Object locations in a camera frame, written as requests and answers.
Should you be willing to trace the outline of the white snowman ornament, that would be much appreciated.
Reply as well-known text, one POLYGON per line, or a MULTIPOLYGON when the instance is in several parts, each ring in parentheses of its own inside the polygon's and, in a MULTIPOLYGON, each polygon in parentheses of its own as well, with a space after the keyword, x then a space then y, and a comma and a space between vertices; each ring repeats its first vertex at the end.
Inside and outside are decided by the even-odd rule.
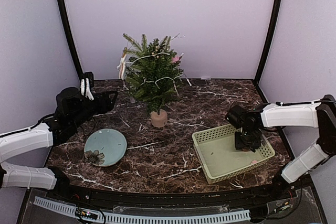
POLYGON ((126 66, 127 66, 127 53, 128 53, 128 48, 124 47, 123 51, 122 51, 122 56, 120 59, 120 63, 117 66, 117 69, 119 71, 119 79, 124 80, 125 78, 125 70, 126 70, 126 66))

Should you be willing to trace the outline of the green perforated plastic basket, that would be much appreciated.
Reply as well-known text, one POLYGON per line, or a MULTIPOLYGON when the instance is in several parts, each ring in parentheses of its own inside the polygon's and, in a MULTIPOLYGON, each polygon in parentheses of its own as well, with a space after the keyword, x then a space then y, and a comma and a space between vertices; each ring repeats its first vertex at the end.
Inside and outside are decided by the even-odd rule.
POLYGON ((193 146, 208 184, 246 173, 275 156, 275 150, 264 135, 261 136, 261 147, 254 152, 236 150, 237 131, 226 124, 192 134, 193 146))

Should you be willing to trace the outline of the small green christmas tree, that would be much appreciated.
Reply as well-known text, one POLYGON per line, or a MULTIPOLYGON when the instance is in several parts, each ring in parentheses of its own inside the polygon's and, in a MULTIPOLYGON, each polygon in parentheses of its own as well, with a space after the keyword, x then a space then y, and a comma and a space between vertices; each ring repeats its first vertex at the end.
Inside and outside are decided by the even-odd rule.
POLYGON ((171 48, 171 41, 179 38, 165 36, 148 41, 145 34, 138 42, 124 33, 128 48, 127 66, 123 83, 129 95, 136 101, 147 105, 148 112, 160 113, 160 110, 178 96, 184 70, 180 64, 173 64, 172 58, 179 55, 171 48), (160 44, 164 53, 158 58, 153 56, 154 48, 160 44))

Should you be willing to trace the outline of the pink bow ornament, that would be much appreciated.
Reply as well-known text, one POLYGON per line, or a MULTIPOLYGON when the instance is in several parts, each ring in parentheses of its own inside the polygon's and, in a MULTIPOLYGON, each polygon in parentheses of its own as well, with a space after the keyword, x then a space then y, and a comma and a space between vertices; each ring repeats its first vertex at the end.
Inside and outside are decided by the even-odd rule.
POLYGON ((176 55, 174 58, 172 58, 172 63, 173 64, 180 64, 183 55, 184 55, 183 53, 181 55, 176 55))

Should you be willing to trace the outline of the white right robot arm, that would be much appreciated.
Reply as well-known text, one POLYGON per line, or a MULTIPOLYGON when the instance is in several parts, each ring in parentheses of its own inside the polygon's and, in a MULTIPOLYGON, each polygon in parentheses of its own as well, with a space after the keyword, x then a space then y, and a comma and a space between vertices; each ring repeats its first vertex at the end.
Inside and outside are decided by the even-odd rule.
POLYGON ((226 120, 235 127, 235 147, 255 151, 260 146, 261 132, 271 128, 315 129, 315 141, 301 154, 285 165, 273 178, 268 195, 280 199, 288 185, 302 175, 335 156, 335 97, 326 94, 322 99, 295 103, 264 103, 253 110, 239 105, 231 107, 226 120))

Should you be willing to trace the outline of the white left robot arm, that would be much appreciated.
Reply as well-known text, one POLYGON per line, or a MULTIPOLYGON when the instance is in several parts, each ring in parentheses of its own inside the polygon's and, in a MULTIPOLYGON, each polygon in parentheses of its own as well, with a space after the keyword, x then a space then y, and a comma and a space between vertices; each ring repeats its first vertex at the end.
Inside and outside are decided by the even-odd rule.
POLYGON ((65 88, 56 96, 57 107, 53 114, 42 117, 33 126, 2 134, 1 188, 42 188, 53 190, 63 201, 71 200, 74 189, 59 168, 14 165, 8 163, 8 159, 67 142, 83 123, 111 111, 117 97, 117 91, 106 91, 87 98, 76 87, 65 88))

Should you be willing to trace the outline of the pink tree pot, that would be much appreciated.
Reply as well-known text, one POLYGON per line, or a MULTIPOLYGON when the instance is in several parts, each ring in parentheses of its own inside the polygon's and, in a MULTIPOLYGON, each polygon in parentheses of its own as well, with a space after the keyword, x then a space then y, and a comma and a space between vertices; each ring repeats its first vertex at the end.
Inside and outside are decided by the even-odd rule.
POLYGON ((163 109, 160 110, 160 113, 153 111, 151 112, 151 123, 154 127, 162 128, 167 124, 167 112, 163 109))

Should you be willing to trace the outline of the teal flower plate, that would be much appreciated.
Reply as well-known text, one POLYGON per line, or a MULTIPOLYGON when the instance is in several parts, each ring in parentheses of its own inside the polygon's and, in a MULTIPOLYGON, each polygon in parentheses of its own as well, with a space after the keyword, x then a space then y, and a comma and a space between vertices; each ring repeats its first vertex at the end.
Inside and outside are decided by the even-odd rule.
POLYGON ((84 158, 98 167, 116 164, 125 155, 127 141, 125 136, 114 129, 101 129, 92 133, 84 147, 84 158))

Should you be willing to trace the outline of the black front rail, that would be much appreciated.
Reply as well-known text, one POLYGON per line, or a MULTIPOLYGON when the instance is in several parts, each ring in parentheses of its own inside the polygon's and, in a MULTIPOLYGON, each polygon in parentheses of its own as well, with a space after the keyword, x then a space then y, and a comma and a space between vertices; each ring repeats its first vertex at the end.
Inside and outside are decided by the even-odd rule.
POLYGON ((283 191, 276 191, 267 178, 264 182, 249 174, 208 184, 202 173, 186 172, 168 177, 159 175, 67 173, 71 201, 82 206, 102 208, 130 206, 145 208, 192 208, 229 205, 233 208, 258 208, 276 199, 298 195, 297 180, 283 191))

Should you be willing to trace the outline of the black left corner post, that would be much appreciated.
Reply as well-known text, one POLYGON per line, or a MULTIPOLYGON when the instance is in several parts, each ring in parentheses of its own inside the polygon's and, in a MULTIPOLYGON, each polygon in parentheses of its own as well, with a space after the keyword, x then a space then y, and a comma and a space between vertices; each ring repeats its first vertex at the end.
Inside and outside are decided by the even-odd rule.
POLYGON ((70 51, 72 63, 74 65, 78 79, 81 80, 83 77, 83 69, 82 69, 78 54, 77 54, 74 38, 72 36, 72 31, 70 28, 70 22, 69 22, 69 18, 67 14, 65 0, 57 0, 57 4, 58 4, 62 26, 63 26, 64 33, 66 36, 66 41, 67 41, 68 48, 70 51))

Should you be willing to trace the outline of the black corner post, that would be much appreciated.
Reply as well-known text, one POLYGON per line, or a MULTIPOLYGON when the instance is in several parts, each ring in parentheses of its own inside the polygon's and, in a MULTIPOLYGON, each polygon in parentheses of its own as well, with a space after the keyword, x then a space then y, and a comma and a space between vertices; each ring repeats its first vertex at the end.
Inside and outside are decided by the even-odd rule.
POLYGON ((256 74, 254 77, 254 83, 256 86, 259 85, 264 69, 265 69, 265 66, 266 66, 267 58, 268 58, 270 48, 271 48, 271 43, 272 43, 274 33, 276 30, 276 24, 278 20, 279 11, 280 11, 280 5, 281 5, 281 0, 274 0, 272 11, 271 11, 271 17, 269 21, 269 26, 268 26, 268 30, 267 30, 267 34, 265 38, 265 43, 264 43, 263 50, 260 56, 258 68, 257 68, 256 74))
POLYGON ((72 31, 70 28, 70 22, 69 22, 69 18, 67 14, 65 0, 57 0, 57 4, 58 4, 62 26, 63 26, 64 33, 66 36, 66 41, 67 41, 68 48, 70 51, 72 63, 74 65, 78 79, 81 80, 83 77, 83 69, 82 69, 78 54, 77 54, 74 38, 72 36, 72 31))

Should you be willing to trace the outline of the black right corner post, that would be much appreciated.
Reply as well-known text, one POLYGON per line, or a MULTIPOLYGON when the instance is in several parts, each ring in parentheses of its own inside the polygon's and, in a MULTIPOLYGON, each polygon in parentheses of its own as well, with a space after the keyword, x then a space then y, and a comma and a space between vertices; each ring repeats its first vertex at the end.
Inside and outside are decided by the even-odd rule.
POLYGON ((269 21, 269 26, 268 26, 268 30, 267 30, 267 34, 265 38, 265 43, 264 43, 263 50, 260 56, 258 68, 257 68, 256 74, 254 77, 254 83, 256 86, 259 85, 264 69, 265 69, 265 66, 266 66, 267 58, 268 58, 270 48, 271 48, 271 43, 272 43, 274 33, 276 30, 276 24, 278 20, 279 11, 280 11, 280 5, 281 5, 281 0, 274 0, 272 11, 271 11, 271 17, 269 21))

